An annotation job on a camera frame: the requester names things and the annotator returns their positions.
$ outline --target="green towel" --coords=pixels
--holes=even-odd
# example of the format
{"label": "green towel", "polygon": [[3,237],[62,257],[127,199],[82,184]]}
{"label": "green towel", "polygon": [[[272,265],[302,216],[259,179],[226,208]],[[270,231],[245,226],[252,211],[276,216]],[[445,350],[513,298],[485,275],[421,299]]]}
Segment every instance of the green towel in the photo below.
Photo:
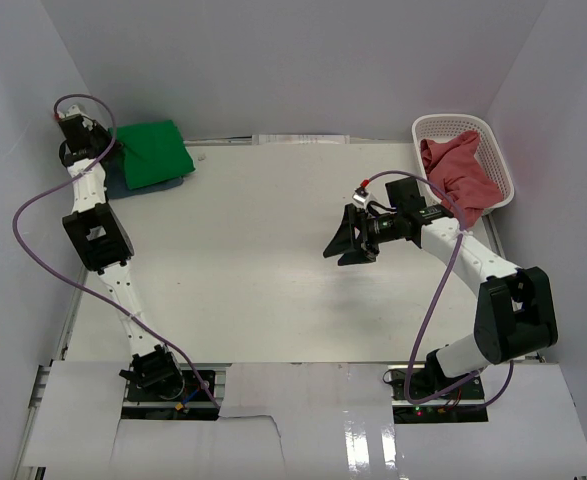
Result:
{"label": "green towel", "polygon": [[195,171],[184,139],[171,120],[118,127],[117,139],[124,144],[124,177],[130,189]]}

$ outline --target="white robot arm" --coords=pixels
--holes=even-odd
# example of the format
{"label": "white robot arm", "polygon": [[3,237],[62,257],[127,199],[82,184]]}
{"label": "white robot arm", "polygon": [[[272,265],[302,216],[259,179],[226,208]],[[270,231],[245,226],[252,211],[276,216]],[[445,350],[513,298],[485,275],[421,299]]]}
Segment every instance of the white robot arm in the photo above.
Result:
{"label": "white robot arm", "polygon": [[[96,272],[111,299],[131,312],[153,331],[142,308],[131,277],[133,246],[108,203],[101,164],[85,171],[111,142],[111,135],[99,123],[87,117],[79,106],[58,114],[58,124],[66,140],[60,146],[60,160],[72,177],[85,172],[73,182],[73,212],[62,223],[80,259],[91,272]],[[121,148],[116,142],[115,152]],[[102,162],[110,161],[110,155]],[[184,378],[168,347],[158,344],[131,318],[118,311],[127,335],[132,370],[120,375],[145,391],[165,399],[182,393]]]}
{"label": "white robot arm", "polygon": [[[387,183],[386,190],[392,208],[377,203],[365,187],[355,191],[324,257],[341,255],[338,265],[371,263],[379,244],[405,239],[447,264],[460,234],[451,212],[427,207],[415,179]],[[470,335],[427,355],[422,384],[439,391],[468,373],[557,342],[550,284],[542,270],[522,269],[464,233],[453,271],[478,299],[475,326]]]}

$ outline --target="white table surface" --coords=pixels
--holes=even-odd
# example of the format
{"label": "white table surface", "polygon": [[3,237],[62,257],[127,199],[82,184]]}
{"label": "white table surface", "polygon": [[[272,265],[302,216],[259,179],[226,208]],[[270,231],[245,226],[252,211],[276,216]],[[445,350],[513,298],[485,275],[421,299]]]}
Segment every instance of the white table surface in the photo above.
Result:
{"label": "white table surface", "polygon": [[[179,188],[112,202],[135,247],[134,281],[161,333],[193,361],[407,360],[444,265],[412,243],[371,265],[322,251],[366,177],[417,173],[411,144],[189,147]],[[385,181],[371,190],[386,201]],[[488,245],[483,223],[473,229]],[[95,274],[87,285],[105,288]],[[456,277],[419,358],[471,332],[476,299]],[[84,295],[68,360],[126,360],[116,313]]]}

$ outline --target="purple cable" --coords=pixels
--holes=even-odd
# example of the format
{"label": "purple cable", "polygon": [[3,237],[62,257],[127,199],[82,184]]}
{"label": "purple cable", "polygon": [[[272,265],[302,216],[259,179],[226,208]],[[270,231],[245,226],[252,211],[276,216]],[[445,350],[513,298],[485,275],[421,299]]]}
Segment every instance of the purple cable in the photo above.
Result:
{"label": "purple cable", "polygon": [[170,342],[166,338],[162,337],[159,333],[155,332],[154,330],[152,330],[151,328],[146,326],[139,318],[137,318],[137,316],[135,316],[133,313],[129,312],[126,308],[122,307],[121,305],[114,302],[110,298],[105,297],[104,295],[96,292],[95,290],[91,290],[90,288],[85,287],[84,285],[82,285],[78,282],[75,282],[75,281],[71,280],[70,278],[65,277],[61,273],[54,270],[46,262],[44,262],[44,260],[42,260],[33,250],[31,250],[31,247],[29,247],[26,244],[26,242],[22,238],[22,235],[20,234],[20,231],[18,228],[18,220],[20,219],[20,215],[22,215],[24,210],[26,210],[33,203],[37,202],[39,199],[44,198],[47,195],[50,195],[54,192],[57,192],[58,190],[61,190],[62,188],[66,187],[68,185],[71,185],[77,179],[82,177],[86,171],[90,170],[95,165],[97,165],[100,161],[102,161],[102,159],[109,153],[109,151],[115,145],[115,138],[116,138],[116,134],[117,134],[117,125],[115,124],[115,116],[113,115],[113,112],[111,111],[111,109],[102,100],[94,97],[93,95],[88,95],[85,93],[73,93],[70,95],[64,95],[63,97],[60,97],[55,102],[55,104],[53,105],[53,112],[55,113],[56,116],[57,116],[57,107],[59,106],[59,104],[61,102],[63,102],[64,100],[68,100],[69,98],[88,98],[88,99],[93,100],[94,102],[96,102],[104,107],[104,109],[108,112],[109,116],[111,117],[111,124],[112,124],[111,128],[113,129],[113,135],[112,135],[113,138],[111,138],[111,143],[109,143],[109,145],[106,147],[106,150],[104,150],[100,155],[98,155],[98,157],[93,162],[91,162],[91,164],[88,167],[86,167],[82,172],[77,174],[75,177],[72,177],[69,180],[67,180],[67,181],[65,181],[65,182],[45,191],[45,192],[42,192],[42,193],[34,196],[33,198],[27,200],[26,202],[24,202],[24,204],[21,205],[20,208],[17,209],[17,211],[15,212],[15,215],[13,216],[13,235],[15,235],[15,239],[17,240],[17,243],[20,244],[20,246],[24,249],[24,251],[28,254],[28,256],[31,257],[35,261],[35,263],[37,263],[40,267],[42,267],[44,270],[49,272],[55,278],[63,281],[64,283],[66,283],[68,285],[71,285],[72,287],[75,287],[85,293],[88,293],[89,295],[92,295],[95,298],[102,300],[105,303],[108,303],[113,308],[118,309],[124,315],[129,317],[138,327],[140,327],[146,333],[153,336],[158,341],[168,345],[173,350],[175,350],[177,353],[179,353],[184,358],[184,360],[186,360],[186,363],[188,363],[189,367],[191,367],[191,370],[193,371],[195,378],[197,378],[197,381],[200,382],[202,389],[204,390],[206,395],[209,397],[209,399],[211,400],[213,405],[215,405],[215,407],[219,409],[220,405],[215,400],[215,397],[213,397],[213,394],[209,391],[208,385],[206,384],[204,379],[202,379],[200,372],[197,371],[197,368],[195,368],[195,365],[193,364],[193,362],[191,362],[191,359],[188,357],[188,355],[186,353],[184,353],[184,351],[181,348],[179,348],[177,345]]}
{"label": "purple cable", "polygon": [[[402,170],[386,170],[384,172],[376,173],[375,175],[370,177],[368,179],[368,181],[370,183],[373,180],[380,178],[384,175],[404,175],[406,177],[414,178],[414,179],[430,186],[433,190],[435,190],[437,193],[439,193],[442,196],[442,198],[444,198],[445,200],[447,200],[451,204],[451,206],[455,209],[456,213],[458,214],[458,220],[460,222],[460,230],[466,230],[466,222],[465,222],[465,218],[464,218],[464,212],[435,183],[431,182],[430,180],[427,180],[424,177],[420,177],[418,175],[415,175],[414,173],[404,172]],[[438,286],[435,290],[435,293],[433,294],[433,298],[431,299],[431,303],[429,304],[429,308],[427,309],[426,315],[424,316],[424,320],[422,321],[422,326],[420,327],[420,330],[418,331],[417,336],[415,338],[415,343],[413,344],[413,350],[411,350],[411,356],[409,358],[409,363],[406,368],[406,378],[404,380],[404,398],[412,405],[421,405],[423,403],[430,402],[431,400],[435,400],[436,398],[439,398],[442,395],[446,395],[447,393],[450,393],[453,390],[455,390],[456,388],[461,387],[462,385],[469,382],[470,380],[472,380],[473,378],[477,377],[480,374],[480,372],[478,372],[478,371],[471,372],[468,375],[466,375],[465,377],[458,380],[457,382],[453,383],[452,385],[449,385],[448,387],[443,388],[442,390],[440,390],[438,392],[435,392],[431,395],[428,395],[428,396],[426,396],[424,398],[420,398],[420,399],[411,398],[411,392],[410,392],[409,387],[411,385],[411,376],[413,375],[413,369],[415,368],[415,359],[417,357],[417,352],[418,352],[420,345],[422,343],[422,339],[424,338],[424,334],[426,333],[426,328],[428,327],[429,322],[431,321],[431,317],[433,316],[433,312],[435,311],[435,306],[437,305],[437,302],[440,299],[440,295],[442,295],[442,291],[444,290],[444,285],[446,285],[446,282],[449,279],[451,272],[453,271],[453,266],[455,265],[455,260],[457,259],[457,256],[460,252],[460,248],[462,248],[462,240],[463,239],[464,239],[464,234],[462,232],[460,232],[460,234],[457,236],[457,241],[455,242],[455,247],[453,248],[453,253],[451,254],[451,259],[449,260],[449,263],[446,266],[446,270],[444,271],[444,275],[442,275],[442,279],[440,280],[440,283],[438,284]],[[504,384],[504,387],[502,387],[502,390],[500,390],[500,392],[498,392],[498,394],[495,397],[493,397],[491,400],[484,403],[483,405],[480,405],[478,408],[484,408],[488,405],[491,405],[493,402],[495,402],[502,395],[502,393],[504,393],[504,390],[506,390],[506,387],[508,386],[509,382],[511,381],[512,369],[513,369],[513,363],[511,362],[511,372],[507,378],[506,383]]]}

